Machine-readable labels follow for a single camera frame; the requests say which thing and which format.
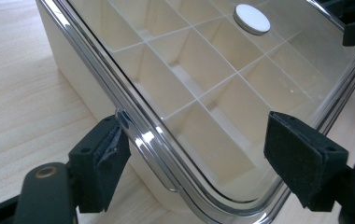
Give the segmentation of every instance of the black clamp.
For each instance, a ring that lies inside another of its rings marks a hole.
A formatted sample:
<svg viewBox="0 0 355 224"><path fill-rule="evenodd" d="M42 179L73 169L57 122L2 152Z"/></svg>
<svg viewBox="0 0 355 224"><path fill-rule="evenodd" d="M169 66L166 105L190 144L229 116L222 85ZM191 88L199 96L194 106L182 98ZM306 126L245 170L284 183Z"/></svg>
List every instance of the black clamp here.
<svg viewBox="0 0 355 224"><path fill-rule="evenodd" d="M342 205L340 223L355 224L355 166L348 152L297 118L269 114L264 156L303 207L314 212Z"/></svg>
<svg viewBox="0 0 355 224"><path fill-rule="evenodd" d="M21 195L0 203L0 223L78 223L80 213L106 211L131 156L114 116L100 121L69 152L69 162L30 171Z"/></svg>

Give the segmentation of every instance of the wooden table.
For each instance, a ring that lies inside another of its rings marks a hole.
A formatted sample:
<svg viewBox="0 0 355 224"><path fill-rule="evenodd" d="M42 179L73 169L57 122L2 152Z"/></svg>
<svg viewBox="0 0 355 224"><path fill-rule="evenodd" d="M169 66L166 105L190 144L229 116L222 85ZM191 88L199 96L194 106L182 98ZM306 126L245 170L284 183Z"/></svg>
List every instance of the wooden table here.
<svg viewBox="0 0 355 224"><path fill-rule="evenodd" d="M19 194L39 164L67 161L67 152L96 120L58 71L35 0L0 0L0 202ZM329 136L355 163L355 92ZM291 196L275 223L337 223L331 214L302 209ZM107 213L80 223L201 223L193 214L162 207L127 165Z"/></svg>

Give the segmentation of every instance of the glass lid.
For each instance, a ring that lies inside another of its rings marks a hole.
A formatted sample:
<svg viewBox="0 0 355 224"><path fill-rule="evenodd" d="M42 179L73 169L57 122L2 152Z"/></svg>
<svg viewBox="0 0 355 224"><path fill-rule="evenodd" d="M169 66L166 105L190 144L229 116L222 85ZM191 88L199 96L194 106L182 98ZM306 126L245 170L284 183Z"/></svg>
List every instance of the glass lid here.
<svg viewBox="0 0 355 224"><path fill-rule="evenodd" d="M215 222L270 213L288 195L263 155L268 113L321 130L355 78L355 47L341 45L341 26L313 1L66 3L115 69L136 147L151 147L175 190ZM239 4L260 10L270 30L242 29Z"/></svg>

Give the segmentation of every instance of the white round button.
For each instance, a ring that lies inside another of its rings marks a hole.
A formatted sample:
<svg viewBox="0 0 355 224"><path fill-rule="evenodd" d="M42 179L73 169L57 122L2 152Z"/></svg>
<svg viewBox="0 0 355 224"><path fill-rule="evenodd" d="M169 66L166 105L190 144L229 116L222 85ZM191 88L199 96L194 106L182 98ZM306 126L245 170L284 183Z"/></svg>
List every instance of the white round button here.
<svg viewBox="0 0 355 224"><path fill-rule="evenodd" d="M234 19L242 29L253 35L263 35L270 30L270 21L257 8L240 4L236 6Z"/></svg>

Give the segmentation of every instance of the wood grain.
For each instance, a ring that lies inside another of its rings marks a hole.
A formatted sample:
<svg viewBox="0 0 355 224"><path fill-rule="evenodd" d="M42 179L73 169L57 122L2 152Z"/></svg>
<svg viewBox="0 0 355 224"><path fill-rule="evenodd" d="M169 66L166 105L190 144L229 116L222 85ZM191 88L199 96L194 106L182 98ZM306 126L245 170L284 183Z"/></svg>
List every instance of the wood grain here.
<svg viewBox="0 0 355 224"><path fill-rule="evenodd" d="M96 123L58 71L34 0L0 0L0 202L18 194L39 164L67 161L67 152ZM355 163L355 92L329 136ZM337 223L331 214L302 209L292 195L275 223ZM80 223L200 223L168 212L135 171L124 171L107 213L79 215Z"/></svg>

